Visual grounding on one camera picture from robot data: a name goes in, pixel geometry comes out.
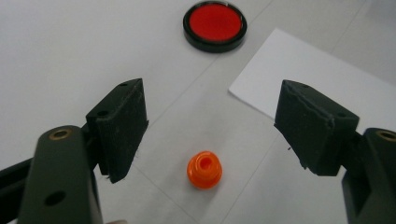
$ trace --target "white table surface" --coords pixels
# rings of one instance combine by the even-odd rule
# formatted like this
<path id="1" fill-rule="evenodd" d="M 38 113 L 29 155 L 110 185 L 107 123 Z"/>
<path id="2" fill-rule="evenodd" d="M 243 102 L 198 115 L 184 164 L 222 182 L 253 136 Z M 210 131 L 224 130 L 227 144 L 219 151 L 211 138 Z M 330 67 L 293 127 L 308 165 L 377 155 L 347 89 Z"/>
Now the white table surface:
<path id="1" fill-rule="evenodd" d="M 302 169 L 274 121 L 227 90 L 276 27 L 396 85 L 396 3 L 231 2 L 247 36 L 223 54 L 185 40 L 191 0 L 0 2 L 0 169 L 32 157 L 46 130 L 82 126 L 115 85 L 142 77 L 150 125 L 124 180 L 97 176 L 105 221 L 347 223 L 343 172 Z M 224 169 L 207 191 L 185 176 L 203 149 Z"/>

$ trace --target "black rim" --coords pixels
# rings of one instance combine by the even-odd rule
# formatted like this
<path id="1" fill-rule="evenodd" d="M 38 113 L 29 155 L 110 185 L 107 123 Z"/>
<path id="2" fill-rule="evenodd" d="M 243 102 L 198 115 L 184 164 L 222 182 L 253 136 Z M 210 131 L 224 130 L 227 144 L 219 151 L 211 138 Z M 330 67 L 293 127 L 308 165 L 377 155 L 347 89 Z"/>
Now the black rim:
<path id="1" fill-rule="evenodd" d="M 225 41 L 211 41 L 211 40 L 201 38 L 191 29 L 190 16 L 191 16 L 192 12 L 194 12 L 195 9 L 197 9 L 198 7 L 202 7 L 205 5 L 212 5 L 212 4 L 224 5 L 226 7 L 229 7 L 235 13 L 238 14 L 238 16 L 241 20 L 241 28 L 240 28 L 239 32 L 231 39 L 228 39 Z M 225 52 L 225 51 L 235 49 L 242 43 L 242 40 L 243 40 L 245 33 L 247 32 L 247 29 L 248 29 L 248 23 L 247 23 L 244 15 L 242 14 L 242 12 L 237 7 L 231 5 L 230 3 L 222 2 L 222 1 L 205 1 L 205 2 L 198 3 L 195 6 L 193 6 L 192 8 L 190 8 L 190 10 L 186 13 L 186 15 L 183 18 L 183 27 L 184 27 L 184 34 L 190 44 L 192 44 L 196 48 L 204 50 L 204 51 L 219 53 L 219 52 Z"/>

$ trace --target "orange bottle cap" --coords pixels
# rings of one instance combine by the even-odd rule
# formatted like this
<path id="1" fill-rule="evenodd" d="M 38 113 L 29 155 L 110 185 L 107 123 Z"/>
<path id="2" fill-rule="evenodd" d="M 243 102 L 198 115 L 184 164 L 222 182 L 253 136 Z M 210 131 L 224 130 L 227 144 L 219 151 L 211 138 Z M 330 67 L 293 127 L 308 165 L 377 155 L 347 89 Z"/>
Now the orange bottle cap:
<path id="1" fill-rule="evenodd" d="M 219 158 L 210 151 L 202 151 L 191 158 L 187 166 L 187 176 L 198 189 L 216 186 L 222 175 Z"/>

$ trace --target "white paper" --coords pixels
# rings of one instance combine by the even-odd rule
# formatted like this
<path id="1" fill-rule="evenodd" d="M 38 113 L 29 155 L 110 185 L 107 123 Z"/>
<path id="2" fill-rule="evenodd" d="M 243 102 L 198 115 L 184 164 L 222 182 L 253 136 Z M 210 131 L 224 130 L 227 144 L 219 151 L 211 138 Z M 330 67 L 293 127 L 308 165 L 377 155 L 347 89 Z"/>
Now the white paper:
<path id="1" fill-rule="evenodd" d="M 230 87 L 230 92 L 275 117 L 283 79 L 302 82 L 358 115 L 358 132 L 396 131 L 396 87 L 275 29 Z"/>

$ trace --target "red lid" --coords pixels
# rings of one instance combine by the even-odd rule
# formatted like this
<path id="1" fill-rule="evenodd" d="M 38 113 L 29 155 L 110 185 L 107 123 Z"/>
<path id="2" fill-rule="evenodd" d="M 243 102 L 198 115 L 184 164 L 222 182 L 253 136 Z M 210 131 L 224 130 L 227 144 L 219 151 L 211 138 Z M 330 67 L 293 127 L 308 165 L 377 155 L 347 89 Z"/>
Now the red lid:
<path id="1" fill-rule="evenodd" d="M 209 52 L 235 49 L 248 28 L 236 7 L 220 1 L 201 2 L 192 7 L 184 17 L 183 26 L 187 40 Z"/>

